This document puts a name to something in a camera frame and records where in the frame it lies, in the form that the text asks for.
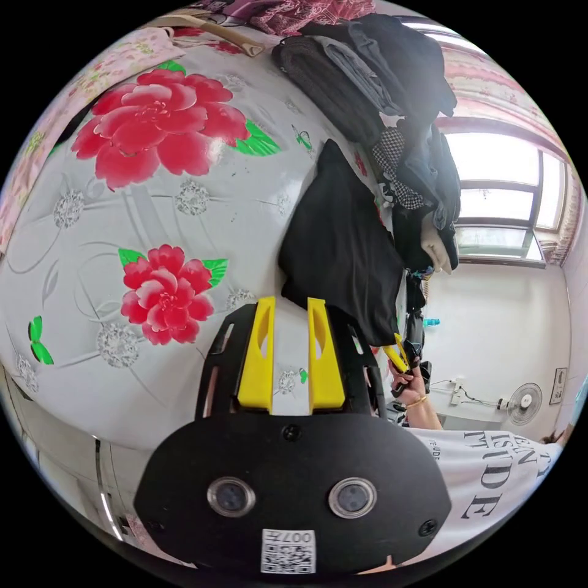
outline pile of clothes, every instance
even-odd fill
[[[434,121],[439,113],[452,116],[457,100],[439,44],[375,13],[340,24],[311,22],[300,33],[274,48],[274,62],[348,140],[372,153],[408,271],[420,278],[451,273],[458,265],[461,188]],[[381,113],[400,117],[397,126],[386,127]]]

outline person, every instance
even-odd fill
[[[576,397],[570,424],[548,443],[510,431],[446,431],[426,394],[419,367],[413,375],[393,373],[392,389],[405,384],[398,401],[410,427],[437,461],[451,499],[451,511],[429,546],[403,565],[428,559],[479,535],[506,517],[536,490],[573,432],[588,391],[588,377]],[[373,573],[394,568],[391,558]]]

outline folded clothes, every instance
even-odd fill
[[[400,109],[394,104],[380,78],[345,43],[329,37],[313,37],[325,51],[326,56],[351,80],[360,92],[379,112],[396,116]]]
[[[309,23],[301,32],[349,44],[376,73],[404,116],[428,128],[439,112],[453,115],[457,99],[447,83],[441,47],[395,17],[368,14],[339,25]]]
[[[375,107],[308,37],[288,37],[274,47],[276,65],[343,133],[346,139],[371,148],[384,124]]]

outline camera lens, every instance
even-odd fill
[[[346,478],[329,493],[331,511],[343,519],[357,519],[370,512],[376,500],[374,485],[363,478]]]
[[[208,487],[206,498],[211,508],[222,516],[246,515],[255,505],[255,493],[238,478],[219,478]]]

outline hand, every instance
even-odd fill
[[[406,384],[402,394],[396,399],[397,401],[409,405],[420,400],[426,394],[420,367],[413,368],[413,375],[398,373],[391,361],[388,361],[388,367],[394,375],[392,390],[395,390],[400,384]]]

